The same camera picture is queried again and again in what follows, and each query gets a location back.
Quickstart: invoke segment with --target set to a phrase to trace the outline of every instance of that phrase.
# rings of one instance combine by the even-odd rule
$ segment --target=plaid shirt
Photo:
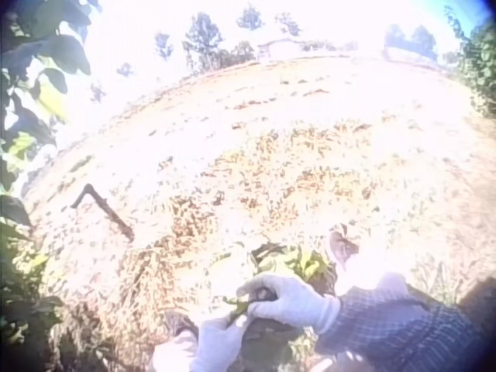
[[[319,337],[321,354],[353,351],[377,371],[471,370],[484,341],[455,308],[426,310],[409,294],[352,288],[340,298],[341,310],[331,329]]]

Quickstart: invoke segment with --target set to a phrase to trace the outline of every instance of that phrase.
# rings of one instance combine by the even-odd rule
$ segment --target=hand
[[[241,339],[251,318],[240,315],[232,325],[231,316],[208,320],[200,327],[198,349],[192,372],[221,372],[233,364],[241,350]]]
[[[249,315],[294,327],[311,326],[317,334],[330,328],[341,306],[337,298],[322,297],[296,275],[262,273],[238,289],[237,294],[244,296],[261,288],[274,292],[277,300],[250,304]]]

